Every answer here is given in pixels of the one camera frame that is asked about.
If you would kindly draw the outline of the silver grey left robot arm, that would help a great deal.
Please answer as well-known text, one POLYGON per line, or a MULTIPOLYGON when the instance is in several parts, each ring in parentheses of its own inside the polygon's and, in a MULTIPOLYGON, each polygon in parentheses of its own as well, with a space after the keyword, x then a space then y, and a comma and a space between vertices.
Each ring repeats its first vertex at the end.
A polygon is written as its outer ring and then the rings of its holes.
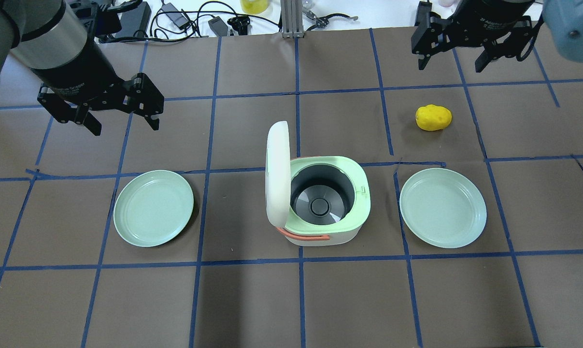
MULTIPOLYGON (((500 0, 464 0, 449 18, 439 18, 428 2, 419 3, 411 48, 429 57, 454 47, 481 47, 477 72, 498 57, 497 40, 509 21, 499 18, 500 0)), ((99 136, 101 123, 91 110, 121 110, 142 116, 159 129, 163 95, 145 73, 121 79, 94 42, 97 26, 82 24, 63 0, 0 0, 0 71, 14 53, 42 82, 38 101, 60 123, 73 122, 99 136)))

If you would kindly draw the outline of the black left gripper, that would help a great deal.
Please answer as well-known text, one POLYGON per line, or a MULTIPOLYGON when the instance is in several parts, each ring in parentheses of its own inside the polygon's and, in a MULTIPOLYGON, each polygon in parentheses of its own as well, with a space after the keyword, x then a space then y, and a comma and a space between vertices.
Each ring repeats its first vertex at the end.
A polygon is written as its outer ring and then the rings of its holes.
POLYGON ((152 79, 140 72, 124 81, 95 43, 85 44, 77 57, 61 66, 31 71, 46 85, 38 90, 37 101, 61 124, 73 122, 99 136, 102 125, 88 106, 81 105, 86 102, 95 111, 134 113, 159 130, 165 97, 152 79))

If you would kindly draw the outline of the blue grey right robot arm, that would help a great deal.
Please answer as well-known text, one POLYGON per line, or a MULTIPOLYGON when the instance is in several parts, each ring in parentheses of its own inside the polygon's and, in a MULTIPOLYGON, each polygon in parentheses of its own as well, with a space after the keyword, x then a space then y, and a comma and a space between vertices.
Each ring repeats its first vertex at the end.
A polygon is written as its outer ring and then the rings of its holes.
POLYGON ((545 0, 536 24, 527 15, 531 0, 462 0, 448 18, 433 11, 428 0, 419 2, 411 51, 418 68, 431 57, 456 47, 483 48, 475 60, 477 73, 500 58, 524 61, 547 26, 560 55, 583 62, 583 0, 545 0))

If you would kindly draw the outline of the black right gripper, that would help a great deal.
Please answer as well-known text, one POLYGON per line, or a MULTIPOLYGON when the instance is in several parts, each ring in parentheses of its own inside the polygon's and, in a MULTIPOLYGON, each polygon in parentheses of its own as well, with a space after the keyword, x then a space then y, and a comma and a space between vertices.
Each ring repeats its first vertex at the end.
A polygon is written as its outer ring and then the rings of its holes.
POLYGON ((443 31, 439 15, 419 14, 411 38, 418 69, 426 68, 439 47, 444 51, 482 47, 483 52, 475 60, 476 73, 502 57, 524 61, 538 35, 538 26, 525 14, 532 4, 532 0, 462 0, 445 20, 443 31))

